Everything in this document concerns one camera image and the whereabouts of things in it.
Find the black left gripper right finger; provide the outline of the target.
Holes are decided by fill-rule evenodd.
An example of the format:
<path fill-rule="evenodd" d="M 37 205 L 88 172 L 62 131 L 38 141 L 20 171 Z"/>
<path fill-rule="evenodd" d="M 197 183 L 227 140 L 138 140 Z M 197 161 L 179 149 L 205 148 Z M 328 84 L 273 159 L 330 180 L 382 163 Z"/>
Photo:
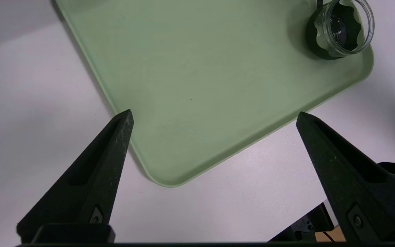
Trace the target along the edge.
<path fill-rule="evenodd" d="M 318 117 L 296 126 L 346 241 L 395 243 L 395 177 Z"/>

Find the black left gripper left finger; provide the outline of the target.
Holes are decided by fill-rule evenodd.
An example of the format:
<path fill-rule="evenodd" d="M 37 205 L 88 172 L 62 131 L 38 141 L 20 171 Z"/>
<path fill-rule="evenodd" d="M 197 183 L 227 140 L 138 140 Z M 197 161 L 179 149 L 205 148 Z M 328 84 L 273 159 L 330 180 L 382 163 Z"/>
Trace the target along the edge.
<path fill-rule="evenodd" d="M 130 145 L 131 110 L 114 116 L 16 226 L 22 242 L 113 242 L 109 221 Z"/>

